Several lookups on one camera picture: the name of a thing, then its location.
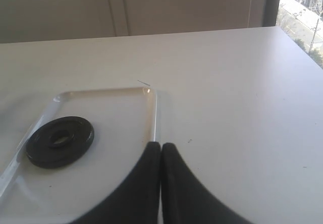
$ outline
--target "small debris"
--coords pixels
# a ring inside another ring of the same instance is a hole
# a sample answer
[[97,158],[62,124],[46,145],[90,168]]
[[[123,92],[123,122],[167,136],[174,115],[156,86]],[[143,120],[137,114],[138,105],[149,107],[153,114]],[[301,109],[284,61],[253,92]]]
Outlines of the small debris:
[[142,84],[144,84],[144,85],[147,85],[147,86],[149,86],[149,87],[150,87],[150,84],[147,84],[147,83],[145,83],[145,82],[142,82],[142,81],[140,81],[140,80],[138,80],[138,79],[137,79],[137,81],[138,81],[138,82],[140,82],[140,83],[142,83]]

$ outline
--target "transparent acrylic tray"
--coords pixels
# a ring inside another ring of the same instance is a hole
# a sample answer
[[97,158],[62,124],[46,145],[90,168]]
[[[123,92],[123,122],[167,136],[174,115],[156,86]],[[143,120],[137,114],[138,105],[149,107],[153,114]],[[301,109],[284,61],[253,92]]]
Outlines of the transparent acrylic tray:
[[[158,141],[157,94],[149,88],[66,92],[56,96],[26,133],[0,173],[0,223],[68,223],[108,196],[149,141]],[[90,121],[95,137],[76,162],[59,169],[34,166],[24,144],[57,118]]]

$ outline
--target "road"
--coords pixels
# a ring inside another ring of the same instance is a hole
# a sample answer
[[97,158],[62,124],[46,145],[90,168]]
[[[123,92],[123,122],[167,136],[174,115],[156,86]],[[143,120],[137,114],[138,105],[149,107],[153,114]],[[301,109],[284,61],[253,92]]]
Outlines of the road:
[[[301,39],[304,41],[305,48],[308,51],[311,41],[313,39],[314,31],[305,26],[302,22],[297,20],[293,15],[288,13],[284,8],[280,8],[278,15],[279,26],[288,34],[292,39]],[[319,35],[315,36],[313,48],[317,48],[323,54],[323,38]]]

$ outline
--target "white table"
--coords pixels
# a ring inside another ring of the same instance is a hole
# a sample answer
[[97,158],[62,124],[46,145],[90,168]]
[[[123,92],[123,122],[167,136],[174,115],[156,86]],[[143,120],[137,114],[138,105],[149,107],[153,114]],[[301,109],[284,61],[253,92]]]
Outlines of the white table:
[[323,70],[279,28],[0,44],[0,166],[68,90],[159,90],[161,143],[254,223],[322,223]]

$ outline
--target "black ring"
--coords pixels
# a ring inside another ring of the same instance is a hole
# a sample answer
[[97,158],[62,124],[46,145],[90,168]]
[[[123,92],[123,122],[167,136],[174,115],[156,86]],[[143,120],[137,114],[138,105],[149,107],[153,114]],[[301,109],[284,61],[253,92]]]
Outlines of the black ring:
[[40,127],[26,143],[29,160],[55,169],[79,159],[94,139],[92,124],[81,117],[63,117]]

